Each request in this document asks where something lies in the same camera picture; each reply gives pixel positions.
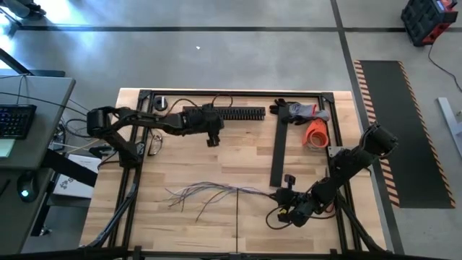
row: gray floor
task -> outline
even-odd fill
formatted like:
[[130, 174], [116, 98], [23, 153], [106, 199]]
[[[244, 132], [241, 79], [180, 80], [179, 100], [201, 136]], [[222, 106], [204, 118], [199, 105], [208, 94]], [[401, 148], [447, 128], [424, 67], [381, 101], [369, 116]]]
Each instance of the gray floor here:
[[[333, 27], [329, 1], [138, 0], [36, 1], [48, 20], [29, 25]], [[337, 0], [345, 27], [401, 27], [402, 0]], [[462, 19], [454, 26], [462, 27]], [[404, 33], [347, 33], [353, 59], [404, 63], [454, 197], [462, 202], [462, 159], [435, 98], [462, 109], [460, 93]], [[462, 77], [462, 32], [447, 32], [432, 57]], [[77, 80], [72, 98], [82, 105], [113, 105], [121, 87], [270, 90], [351, 90], [336, 32], [34, 32], [1, 41], [24, 65], [62, 69]], [[406, 254], [460, 259], [462, 209], [395, 209]], [[30, 239], [25, 251], [78, 246], [85, 211], [53, 209], [55, 231]]]

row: orange and black hazard stripe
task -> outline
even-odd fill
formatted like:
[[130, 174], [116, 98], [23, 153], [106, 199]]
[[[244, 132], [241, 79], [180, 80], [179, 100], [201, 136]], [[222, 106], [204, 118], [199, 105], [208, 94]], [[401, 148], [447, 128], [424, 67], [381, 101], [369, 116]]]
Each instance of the orange and black hazard stripe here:
[[[362, 102], [366, 108], [367, 120], [369, 121], [369, 124], [373, 124], [375, 121], [377, 121], [377, 117], [375, 115], [374, 105], [372, 104], [372, 98], [370, 98], [366, 76], [362, 70], [361, 62], [354, 61], [354, 70], [356, 71], [358, 78]], [[398, 191], [396, 190], [395, 181], [393, 180], [390, 163], [387, 159], [380, 160], [380, 167], [382, 168], [385, 185], [387, 186], [388, 198], [390, 199], [390, 202], [393, 206], [399, 207]]]
[[452, 207], [455, 208], [456, 207], [456, 201], [454, 200], [453, 192], [450, 190], [448, 178], [446, 178], [446, 175], [445, 175], [445, 172], [444, 172], [443, 167], [441, 165], [440, 159], [438, 158], [438, 154], [436, 153], [435, 146], [433, 145], [432, 138], [428, 134], [428, 129], [427, 129], [427, 126], [425, 125], [424, 118], [422, 116], [422, 112], [420, 111], [419, 104], [417, 103], [417, 99], [416, 99], [416, 96], [414, 94], [414, 91], [412, 90], [411, 82], [409, 81], [409, 77], [408, 77], [406, 71], [404, 70], [403, 63], [398, 61], [398, 64], [401, 67], [401, 71], [403, 72], [404, 81], [406, 81], [406, 85], [407, 85], [407, 87], [409, 89], [409, 92], [411, 93], [412, 102], [414, 103], [414, 106], [416, 108], [416, 112], [417, 112], [417, 115], [419, 116], [420, 123], [422, 124], [422, 127], [424, 129], [425, 136], [427, 137], [427, 140], [428, 140], [428, 144], [430, 145], [430, 148], [431, 148], [432, 153], [433, 153], [433, 157], [435, 158], [435, 162], [436, 162], [436, 164], [438, 166], [438, 170], [440, 171], [441, 178], [442, 178], [442, 180], [443, 180], [443, 182], [445, 184], [446, 191], [448, 192], [450, 204], [451, 204]]

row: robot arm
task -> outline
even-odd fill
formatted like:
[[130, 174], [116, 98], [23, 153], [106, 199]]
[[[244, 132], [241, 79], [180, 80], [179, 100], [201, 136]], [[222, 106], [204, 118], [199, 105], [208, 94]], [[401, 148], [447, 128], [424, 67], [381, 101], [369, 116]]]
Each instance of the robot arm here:
[[[278, 214], [279, 221], [301, 227], [313, 213], [318, 215], [323, 213], [334, 199], [338, 198], [339, 207], [344, 210], [350, 221], [358, 229], [363, 229], [338, 190], [361, 169], [369, 167], [378, 159], [387, 157], [397, 145], [395, 136], [374, 123], [362, 135], [359, 146], [351, 150], [343, 149], [333, 157], [329, 165], [330, 176], [314, 183], [308, 191], [293, 191], [292, 185], [295, 184], [295, 177], [286, 175], [284, 180], [288, 183], [288, 187], [278, 188], [276, 193], [272, 194], [278, 206], [281, 207]], [[380, 250], [365, 231], [362, 234], [370, 250]]]
[[[110, 115], [118, 120], [111, 124]], [[212, 104], [203, 105], [201, 113], [183, 111], [169, 113], [166, 116], [145, 113], [130, 108], [102, 107], [87, 114], [87, 133], [94, 138], [104, 139], [119, 152], [121, 167], [133, 168], [141, 163], [141, 151], [144, 145], [137, 146], [127, 142], [117, 131], [124, 126], [144, 126], [149, 129], [161, 129], [167, 134], [185, 136], [207, 133], [207, 145], [219, 145], [219, 130], [223, 129], [223, 120], [214, 112]]]

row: keyboard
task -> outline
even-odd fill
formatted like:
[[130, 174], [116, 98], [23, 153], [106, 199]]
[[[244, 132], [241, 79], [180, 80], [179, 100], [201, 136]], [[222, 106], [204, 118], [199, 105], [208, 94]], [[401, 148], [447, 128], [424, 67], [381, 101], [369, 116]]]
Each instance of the keyboard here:
[[0, 139], [25, 139], [35, 109], [35, 105], [0, 105]]

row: wooden tabletop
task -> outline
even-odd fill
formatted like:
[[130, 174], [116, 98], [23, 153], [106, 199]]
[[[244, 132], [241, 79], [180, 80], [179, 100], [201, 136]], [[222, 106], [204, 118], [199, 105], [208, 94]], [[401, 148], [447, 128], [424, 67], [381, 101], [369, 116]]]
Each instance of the wooden tabletop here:
[[[136, 107], [139, 89], [121, 89], [116, 107]], [[345, 147], [357, 145], [360, 137], [357, 114], [350, 92], [334, 92], [341, 137]], [[181, 96], [167, 96], [173, 104]], [[210, 103], [210, 97], [188, 96], [197, 104]], [[315, 104], [314, 98], [298, 98], [303, 104]], [[229, 105], [228, 97], [219, 97], [215, 105]], [[236, 106], [269, 107], [271, 97], [234, 97]], [[181, 111], [186, 102], [179, 102], [173, 112]], [[326, 153], [313, 151], [301, 144], [307, 126], [289, 125], [287, 131], [284, 173], [297, 177], [294, 190], [306, 191], [326, 172]], [[130, 127], [121, 129], [129, 138]], [[225, 121], [220, 131], [218, 147], [206, 145], [207, 135], [170, 136], [163, 133], [163, 148], [158, 155], [144, 159], [139, 195], [132, 226], [130, 247], [140, 245], [144, 251], [231, 252], [247, 253], [302, 253], [327, 254], [329, 249], [340, 249], [336, 219], [308, 220], [303, 227], [272, 230], [266, 226], [265, 216], [276, 202], [259, 195], [230, 194], [207, 206], [196, 222], [204, 202], [217, 191], [204, 191], [186, 199], [184, 210], [169, 207], [170, 194], [192, 183], [211, 181], [239, 187], [253, 187], [274, 192], [269, 187], [271, 160], [276, 131], [276, 116], [266, 110], [264, 121]], [[81, 244], [88, 244], [112, 217], [122, 168], [118, 164], [105, 165], [95, 186]], [[376, 243], [385, 248], [375, 195], [369, 173], [364, 171], [351, 180], [357, 217]], [[278, 226], [276, 215], [270, 223]], [[125, 220], [121, 221], [123, 230]], [[121, 243], [119, 232], [118, 244]], [[352, 248], [351, 230], [346, 221], [346, 234]]]

